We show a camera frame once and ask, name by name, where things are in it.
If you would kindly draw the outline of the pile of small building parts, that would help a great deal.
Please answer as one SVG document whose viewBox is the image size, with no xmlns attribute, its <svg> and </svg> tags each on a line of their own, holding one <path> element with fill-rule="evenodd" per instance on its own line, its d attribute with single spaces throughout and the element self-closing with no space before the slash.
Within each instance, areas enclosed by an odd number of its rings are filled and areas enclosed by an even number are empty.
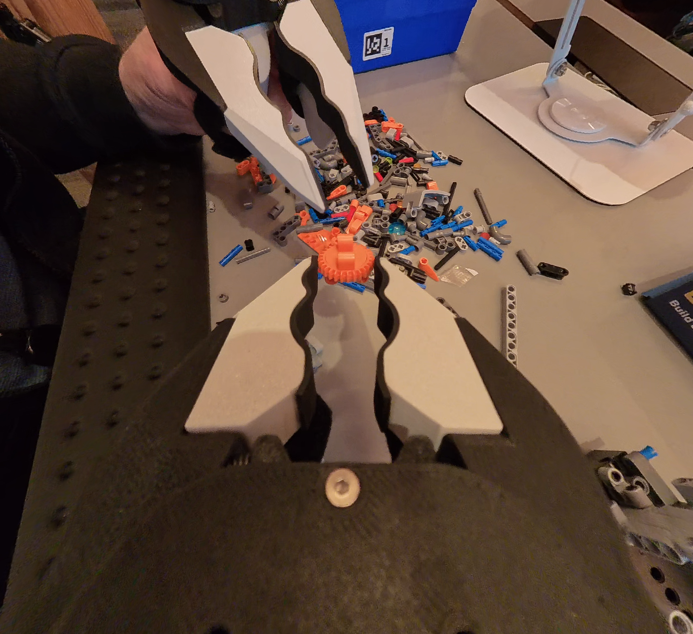
<svg viewBox="0 0 693 634">
<path fill-rule="evenodd" d="M 461 166 L 462 159 L 422 147 L 403 123 L 379 107 L 366 112 L 363 120 L 373 164 L 374 183 L 369 188 L 353 173 L 335 138 L 320 148 L 307 135 L 306 125 L 290 125 L 294 142 L 307 152 L 322 187 L 326 198 L 323 213 L 288 188 L 273 196 L 279 182 L 255 156 L 238 163 L 237 174 L 250 182 L 251 196 L 245 208 L 252 208 L 254 196 L 266 195 L 270 202 L 269 246 L 260 248 L 253 240 L 244 240 L 221 259 L 221 266 L 233 260 L 246 262 L 272 248 L 286 248 L 293 239 L 318 256 L 340 233 L 353 235 L 355 242 L 394 263 L 422 288 L 428 280 L 440 281 L 440 273 L 453 266 L 453 258 L 464 251 L 480 252 L 495 262 L 502 260 L 503 246 L 511 243 L 500 233 L 506 220 L 492 220 L 481 191 L 475 190 L 481 220 L 474 221 L 471 211 L 455 204 L 457 183 L 440 185 L 434 177 L 449 163 Z M 364 283 L 337 284 L 359 293 L 373 291 L 374 268 Z"/>
</svg>

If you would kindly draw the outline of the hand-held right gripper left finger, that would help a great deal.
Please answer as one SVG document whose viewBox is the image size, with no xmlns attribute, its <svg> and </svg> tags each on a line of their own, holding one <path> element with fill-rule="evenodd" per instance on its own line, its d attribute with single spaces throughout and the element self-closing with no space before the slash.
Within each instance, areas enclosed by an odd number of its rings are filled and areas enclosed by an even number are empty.
<svg viewBox="0 0 693 634">
<path fill-rule="evenodd" d="M 241 309 L 185 422 L 191 434 L 231 431 L 250 443 L 325 448 L 331 410 L 318 396 L 306 335 L 314 325 L 317 257 Z"/>
</svg>

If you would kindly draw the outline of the white book stand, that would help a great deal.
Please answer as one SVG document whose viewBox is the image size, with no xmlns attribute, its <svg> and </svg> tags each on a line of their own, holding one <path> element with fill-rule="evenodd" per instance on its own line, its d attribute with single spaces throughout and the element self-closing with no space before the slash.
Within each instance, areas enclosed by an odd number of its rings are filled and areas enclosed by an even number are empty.
<svg viewBox="0 0 693 634">
<path fill-rule="evenodd" d="M 548 64 L 470 87 L 466 103 L 585 198 L 623 205 L 692 168 L 692 141 L 674 127 L 692 95 L 655 120 L 568 66 L 586 0 L 570 0 Z"/>
</svg>

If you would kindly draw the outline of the grey partly built model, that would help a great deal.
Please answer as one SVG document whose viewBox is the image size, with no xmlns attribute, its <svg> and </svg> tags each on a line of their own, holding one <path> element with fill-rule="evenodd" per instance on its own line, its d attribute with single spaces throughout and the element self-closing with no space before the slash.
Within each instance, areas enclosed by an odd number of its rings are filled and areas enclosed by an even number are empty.
<svg viewBox="0 0 693 634">
<path fill-rule="evenodd" d="M 671 633 L 692 632 L 692 478 L 665 481 L 656 451 L 587 454 L 631 560 Z"/>
</svg>

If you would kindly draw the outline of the blue plastic bin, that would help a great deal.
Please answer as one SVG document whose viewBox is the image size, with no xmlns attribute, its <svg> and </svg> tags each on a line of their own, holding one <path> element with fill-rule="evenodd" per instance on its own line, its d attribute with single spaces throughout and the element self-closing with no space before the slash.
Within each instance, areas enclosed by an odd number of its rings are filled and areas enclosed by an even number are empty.
<svg viewBox="0 0 693 634">
<path fill-rule="evenodd" d="M 335 0 L 354 73 L 455 52 L 477 0 Z"/>
</svg>

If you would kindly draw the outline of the orange toothed gear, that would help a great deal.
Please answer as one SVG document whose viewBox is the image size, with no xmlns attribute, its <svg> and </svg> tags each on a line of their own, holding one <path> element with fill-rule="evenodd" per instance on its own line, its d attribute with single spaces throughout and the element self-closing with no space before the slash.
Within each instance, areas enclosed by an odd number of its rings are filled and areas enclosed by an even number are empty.
<svg viewBox="0 0 693 634">
<path fill-rule="evenodd" d="M 317 257 L 318 272 L 329 285 L 364 283 L 374 267 L 370 248 L 355 242 L 353 235 L 340 233 Z"/>
</svg>

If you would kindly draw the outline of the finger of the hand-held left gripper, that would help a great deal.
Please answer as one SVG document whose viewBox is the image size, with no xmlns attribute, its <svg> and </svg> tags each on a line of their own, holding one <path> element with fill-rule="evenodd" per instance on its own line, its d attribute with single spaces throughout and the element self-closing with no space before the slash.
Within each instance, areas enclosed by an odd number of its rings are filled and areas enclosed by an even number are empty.
<svg viewBox="0 0 693 634">
<path fill-rule="evenodd" d="M 353 70 L 311 0 L 292 0 L 275 24 L 280 72 L 297 81 L 296 98 L 313 142 L 334 138 L 364 188 L 374 183 L 371 152 Z"/>
<path fill-rule="evenodd" d="M 230 133 L 293 193 L 323 213 L 326 200 L 313 166 L 288 134 L 281 111 L 262 91 L 247 40 L 214 26 L 186 32 L 186 38 L 221 95 Z"/>
</svg>

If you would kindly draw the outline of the blue robot kit box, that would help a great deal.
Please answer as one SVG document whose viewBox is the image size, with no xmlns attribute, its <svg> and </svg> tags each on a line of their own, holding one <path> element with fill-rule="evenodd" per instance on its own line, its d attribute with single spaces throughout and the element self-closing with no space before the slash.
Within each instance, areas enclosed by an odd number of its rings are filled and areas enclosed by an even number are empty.
<svg viewBox="0 0 693 634">
<path fill-rule="evenodd" d="M 643 292 L 642 301 L 692 358 L 692 273 Z"/>
</svg>

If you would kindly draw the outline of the long grey holed beam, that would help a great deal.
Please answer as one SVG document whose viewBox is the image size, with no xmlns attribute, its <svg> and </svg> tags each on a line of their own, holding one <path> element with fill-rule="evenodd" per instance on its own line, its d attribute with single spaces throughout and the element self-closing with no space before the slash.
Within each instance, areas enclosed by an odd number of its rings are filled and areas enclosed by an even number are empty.
<svg viewBox="0 0 693 634">
<path fill-rule="evenodd" d="M 518 367 L 517 290 L 506 285 L 501 291 L 501 347 L 503 357 Z"/>
</svg>

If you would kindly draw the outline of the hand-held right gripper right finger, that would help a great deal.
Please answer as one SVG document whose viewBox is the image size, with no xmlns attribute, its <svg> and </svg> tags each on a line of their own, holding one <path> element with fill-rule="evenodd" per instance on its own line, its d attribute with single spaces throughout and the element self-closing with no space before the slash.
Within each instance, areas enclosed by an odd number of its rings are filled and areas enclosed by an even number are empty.
<svg viewBox="0 0 693 634">
<path fill-rule="evenodd" d="M 449 434 L 497 435 L 503 424 L 453 313 L 398 267 L 375 260 L 380 430 L 403 429 L 438 448 Z"/>
</svg>

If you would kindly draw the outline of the person's left hand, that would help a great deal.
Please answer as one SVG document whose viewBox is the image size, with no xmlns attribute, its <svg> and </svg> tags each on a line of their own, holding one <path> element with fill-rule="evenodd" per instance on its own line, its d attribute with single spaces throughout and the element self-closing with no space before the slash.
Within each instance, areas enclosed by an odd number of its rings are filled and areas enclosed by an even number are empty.
<svg viewBox="0 0 693 634">
<path fill-rule="evenodd" d="M 170 72 L 147 27 L 123 53 L 118 76 L 137 116 L 154 133 L 204 135 L 195 117 L 197 92 Z"/>
</svg>

